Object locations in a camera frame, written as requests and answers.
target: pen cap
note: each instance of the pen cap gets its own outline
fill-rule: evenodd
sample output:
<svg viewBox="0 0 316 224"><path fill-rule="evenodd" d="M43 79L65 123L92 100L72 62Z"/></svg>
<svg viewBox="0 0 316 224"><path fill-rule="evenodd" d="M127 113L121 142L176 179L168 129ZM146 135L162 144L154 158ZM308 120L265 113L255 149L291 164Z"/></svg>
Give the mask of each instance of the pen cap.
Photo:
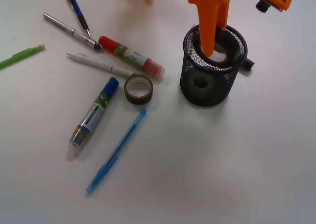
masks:
<svg viewBox="0 0 316 224"><path fill-rule="evenodd" d="M111 77L108 83L105 85L101 93L107 94L109 98L112 97L113 93L117 89L119 82L116 78Z"/></svg>
<svg viewBox="0 0 316 224"><path fill-rule="evenodd" d="M103 48L114 53L114 49L118 45L118 42L115 42L114 40L111 40L105 36L101 36L99 38L99 44L102 45Z"/></svg>
<svg viewBox="0 0 316 224"><path fill-rule="evenodd" d="M149 74L154 75L157 78L162 77L164 74L164 68L150 58L148 58L144 63L143 69L145 72L148 72Z"/></svg>

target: label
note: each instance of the label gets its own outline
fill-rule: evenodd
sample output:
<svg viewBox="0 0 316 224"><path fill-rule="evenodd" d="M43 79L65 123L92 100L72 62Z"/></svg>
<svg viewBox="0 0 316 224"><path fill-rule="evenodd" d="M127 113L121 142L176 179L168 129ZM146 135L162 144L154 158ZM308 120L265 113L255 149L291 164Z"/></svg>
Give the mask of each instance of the label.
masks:
<svg viewBox="0 0 316 224"><path fill-rule="evenodd" d="M83 127L86 127L92 133L98 121L100 120L103 114L103 111L104 111L104 108L100 104L94 103L88 110L86 116L81 121L80 125Z"/></svg>
<svg viewBox="0 0 316 224"><path fill-rule="evenodd" d="M94 103L101 105L105 109L109 101L110 98L107 94L100 93L99 96L95 99Z"/></svg>
<svg viewBox="0 0 316 224"><path fill-rule="evenodd" d="M114 49L114 54L125 59L129 63L143 70L143 66L148 59L138 52L132 51L124 45L118 44Z"/></svg>

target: multicolor pen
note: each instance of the multicolor pen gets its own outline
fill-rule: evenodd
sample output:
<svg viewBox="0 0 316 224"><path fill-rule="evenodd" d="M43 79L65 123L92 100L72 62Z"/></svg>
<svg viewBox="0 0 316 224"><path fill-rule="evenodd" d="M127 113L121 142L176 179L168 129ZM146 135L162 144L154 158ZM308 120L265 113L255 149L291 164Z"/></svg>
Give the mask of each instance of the multicolor pen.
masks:
<svg viewBox="0 0 316 224"><path fill-rule="evenodd" d="M79 151L79 148L88 141L118 85L119 82L117 79L111 77L99 96L95 99L86 116L81 123L77 125L69 143L69 147L73 151Z"/></svg>

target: black mesh pen holder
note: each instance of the black mesh pen holder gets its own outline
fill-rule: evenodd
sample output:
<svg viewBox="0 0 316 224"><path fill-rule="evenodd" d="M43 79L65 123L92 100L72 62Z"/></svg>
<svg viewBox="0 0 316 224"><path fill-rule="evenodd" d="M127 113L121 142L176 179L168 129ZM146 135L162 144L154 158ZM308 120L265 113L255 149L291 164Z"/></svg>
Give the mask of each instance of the black mesh pen holder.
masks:
<svg viewBox="0 0 316 224"><path fill-rule="evenodd" d="M199 25L187 33L180 87L193 104L208 107L219 104L229 94L238 70L247 59L247 44L234 28L217 28L215 51L222 60L208 58L202 51Z"/></svg>

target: blue ballpoint pen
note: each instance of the blue ballpoint pen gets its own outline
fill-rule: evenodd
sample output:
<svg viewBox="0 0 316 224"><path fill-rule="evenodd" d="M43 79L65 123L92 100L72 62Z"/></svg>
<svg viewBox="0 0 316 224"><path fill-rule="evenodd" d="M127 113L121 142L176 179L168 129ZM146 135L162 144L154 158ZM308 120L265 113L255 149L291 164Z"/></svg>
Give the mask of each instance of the blue ballpoint pen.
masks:
<svg viewBox="0 0 316 224"><path fill-rule="evenodd" d="M146 115L146 112L147 112L146 109L143 109L142 111L140 111L135 121L132 123L132 125L129 127L125 135L122 137L122 139L119 141L119 143L115 147L114 151L108 157L107 161L98 170L97 174L94 176L93 180L91 181L88 188L86 189L88 194L92 194L94 190L97 188L97 186L100 184L102 179L107 175L111 167L114 165L115 161L118 159L120 152L125 147L126 142L131 137L136 127L139 125L139 123L142 121L142 119Z"/></svg>
<svg viewBox="0 0 316 224"><path fill-rule="evenodd" d="M84 19L83 14L81 13L81 10L76 2L76 0L67 0L69 2L69 4L71 5L71 7L74 9L80 24L82 25L83 29L87 32L88 36L91 37L90 32L89 32L89 27L87 25L87 22Z"/></svg>

